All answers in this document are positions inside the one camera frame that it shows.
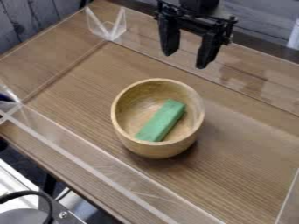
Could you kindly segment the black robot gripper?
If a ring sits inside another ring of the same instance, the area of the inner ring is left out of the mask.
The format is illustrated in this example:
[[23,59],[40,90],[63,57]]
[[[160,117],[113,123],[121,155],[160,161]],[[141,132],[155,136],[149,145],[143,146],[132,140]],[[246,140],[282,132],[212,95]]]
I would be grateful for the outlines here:
[[204,69],[215,60],[222,44],[228,45],[238,22],[222,10],[220,0],[156,0],[155,19],[159,24],[163,54],[171,56],[180,46],[180,29],[202,36],[196,67]]

